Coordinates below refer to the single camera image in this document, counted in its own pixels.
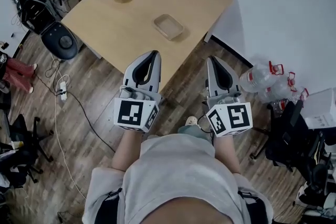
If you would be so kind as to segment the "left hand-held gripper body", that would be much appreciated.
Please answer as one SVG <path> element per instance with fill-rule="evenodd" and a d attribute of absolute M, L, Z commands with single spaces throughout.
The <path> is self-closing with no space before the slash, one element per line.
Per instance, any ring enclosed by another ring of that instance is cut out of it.
<path fill-rule="evenodd" d="M 157 92 L 121 86 L 114 100 L 114 125 L 125 130 L 147 133 L 158 113 L 162 96 Z"/>

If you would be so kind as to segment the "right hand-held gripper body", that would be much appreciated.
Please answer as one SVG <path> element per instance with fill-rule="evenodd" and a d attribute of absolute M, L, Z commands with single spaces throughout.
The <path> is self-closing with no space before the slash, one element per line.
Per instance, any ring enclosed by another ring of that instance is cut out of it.
<path fill-rule="evenodd" d="M 251 105 L 241 92 L 208 98 L 207 105 L 206 117 L 217 137 L 236 135 L 253 127 Z"/>

